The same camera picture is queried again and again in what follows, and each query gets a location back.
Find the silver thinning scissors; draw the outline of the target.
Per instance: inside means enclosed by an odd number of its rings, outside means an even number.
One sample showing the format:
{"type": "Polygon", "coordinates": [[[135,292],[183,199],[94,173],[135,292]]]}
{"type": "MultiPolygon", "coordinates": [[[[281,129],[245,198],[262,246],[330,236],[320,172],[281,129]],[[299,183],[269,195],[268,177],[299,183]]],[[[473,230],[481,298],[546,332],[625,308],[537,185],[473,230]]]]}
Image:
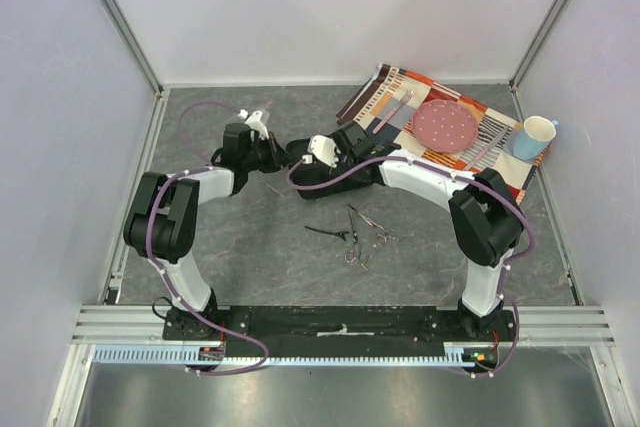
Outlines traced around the silver thinning scissors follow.
{"type": "Polygon", "coordinates": [[[366,216],[365,214],[358,211],[354,206],[348,205],[350,210],[356,214],[360,219],[362,219],[374,232],[376,236],[376,243],[378,245],[386,245],[389,241],[397,241],[399,237],[393,229],[387,229],[366,216]]]}

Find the black zipper tool case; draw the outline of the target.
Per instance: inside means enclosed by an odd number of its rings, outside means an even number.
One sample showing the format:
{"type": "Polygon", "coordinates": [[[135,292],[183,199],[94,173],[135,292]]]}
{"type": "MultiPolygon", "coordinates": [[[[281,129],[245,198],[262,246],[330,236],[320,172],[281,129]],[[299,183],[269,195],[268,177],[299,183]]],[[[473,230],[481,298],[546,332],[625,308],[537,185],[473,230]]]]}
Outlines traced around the black zipper tool case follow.
{"type": "MultiPolygon", "coordinates": [[[[293,163],[289,170],[291,182],[298,185],[297,192],[305,200],[313,200],[355,191],[370,187],[381,182],[381,176],[376,164],[338,165],[337,168],[325,166],[322,163],[303,165],[294,168],[307,153],[310,138],[294,140],[286,145],[286,152],[292,157],[293,163]]],[[[385,147],[383,157],[390,150],[385,147]]]]}

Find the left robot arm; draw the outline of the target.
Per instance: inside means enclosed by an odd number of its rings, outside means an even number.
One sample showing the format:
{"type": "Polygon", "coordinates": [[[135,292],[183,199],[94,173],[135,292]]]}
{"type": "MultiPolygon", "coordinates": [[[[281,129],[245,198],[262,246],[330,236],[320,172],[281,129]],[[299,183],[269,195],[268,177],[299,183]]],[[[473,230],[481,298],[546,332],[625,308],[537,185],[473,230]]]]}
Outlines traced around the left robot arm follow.
{"type": "Polygon", "coordinates": [[[184,326],[196,339],[211,339],[220,325],[215,293],[192,252],[199,207],[239,193],[252,172],[275,173],[290,163],[291,157],[271,132],[232,123],[205,166],[142,175],[123,239],[154,267],[170,293],[171,305],[188,312],[184,326]]]}

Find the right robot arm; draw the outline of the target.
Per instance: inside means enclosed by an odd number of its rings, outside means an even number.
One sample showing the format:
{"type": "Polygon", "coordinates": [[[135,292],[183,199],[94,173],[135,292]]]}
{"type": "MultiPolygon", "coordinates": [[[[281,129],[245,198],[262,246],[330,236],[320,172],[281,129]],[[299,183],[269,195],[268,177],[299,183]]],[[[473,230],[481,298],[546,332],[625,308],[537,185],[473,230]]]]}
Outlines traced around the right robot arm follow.
{"type": "Polygon", "coordinates": [[[458,328],[467,339],[483,339],[504,305],[504,277],[526,217],[501,174],[491,168],[465,173],[419,159],[397,144],[375,144],[358,128],[342,129],[309,142],[305,164],[291,175],[316,196],[378,184],[411,193],[449,213],[455,239],[467,262],[459,301],[458,328]]]}

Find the silver hair scissors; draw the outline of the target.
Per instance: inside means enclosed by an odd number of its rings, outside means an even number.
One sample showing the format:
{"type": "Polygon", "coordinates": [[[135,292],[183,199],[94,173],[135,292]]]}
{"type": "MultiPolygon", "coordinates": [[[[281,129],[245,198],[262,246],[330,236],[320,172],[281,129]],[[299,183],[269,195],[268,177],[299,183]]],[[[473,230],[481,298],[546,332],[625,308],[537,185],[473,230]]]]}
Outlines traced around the silver hair scissors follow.
{"type": "Polygon", "coordinates": [[[362,252],[362,248],[360,245],[359,235],[356,229],[354,211],[351,208],[348,208],[348,213],[351,234],[351,247],[350,250],[345,254],[344,259],[350,264],[358,264],[361,268],[367,271],[367,257],[362,252]]]}

